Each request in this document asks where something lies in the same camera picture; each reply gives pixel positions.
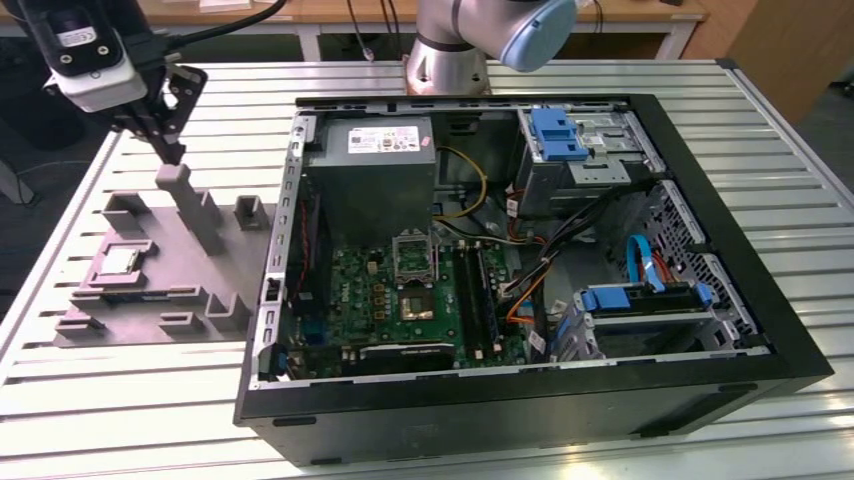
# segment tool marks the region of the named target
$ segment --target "open computer tower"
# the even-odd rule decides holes
[[[654,96],[298,103],[235,413],[297,465],[685,434],[833,373]]]

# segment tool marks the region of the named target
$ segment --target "wooden table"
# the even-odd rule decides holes
[[[154,26],[167,27],[174,33],[190,33],[211,25],[221,25],[263,10],[269,4],[255,3],[253,10],[218,14],[202,14],[195,3],[165,4],[161,0],[139,0]],[[692,37],[694,28],[708,13],[698,0],[685,0],[674,7],[658,0],[601,0],[605,33],[664,33],[665,40],[657,59],[674,60]],[[385,33],[386,23],[378,0],[353,0],[359,30],[363,33]],[[396,0],[401,31],[416,33],[417,0]],[[597,9],[582,10],[576,33],[592,33],[597,29]],[[239,33],[298,35],[306,61],[321,61],[318,38],[329,33],[354,33],[346,0],[291,0],[277,16],[263,24]],[[21,29],[9,12],[0,7],[0,36],[21,36]]]

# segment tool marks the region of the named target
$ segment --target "black computer chassis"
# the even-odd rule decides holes
[[[522,374],[314,384],[250,390],[249,339],[235,424],[255,429],[298,466],[404,460],[686,434],[761,397],[792,393],[833,374],[784,293],[653,95],[445,97],[461,104],[628,102],[668,164],[714,253],[762,327],[770,355],[549,369]],[[298,106],[351,109],[412,97],[306,99]],[[249,331],[255,331],[255,322]],[[289,450],[306,440],[307,448]],[[309,444],[318,441],[322,448]]]

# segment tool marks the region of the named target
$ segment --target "metal slotted table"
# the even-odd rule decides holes
[[[205,65],[183,137],[193,183],[218,202],[275,201],[294,100],[402,94],[394,63]],[[740,71],[714,62],[490,67],[496,93],[654,93],[831,357],[836,376],[684,438],[493,452],[301,472],[233,426],[243,343],[61,350],[110,192],[169,205],[149,145],[111,135],[0,326],[0,478],[769,478],[854,471],[854,197]]]

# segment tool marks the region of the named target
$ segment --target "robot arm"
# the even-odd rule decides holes
[[[137,0],[3,0],[35,40],[53,78],[46,89],[86,112],[106,116],[113,129],[151,143],[165,163],[178,165],[179,135],[197,106],[207,74],[178,66],[177,50],[271,17],[287,0],[239,22],[187,36],[151,30]],[[165,87],[175,97],[167,104]]]
[[[541,68],[576,25],[574,0],[420,0],[410,92],[472,95],[489,87],[486,56],[521,72]]]

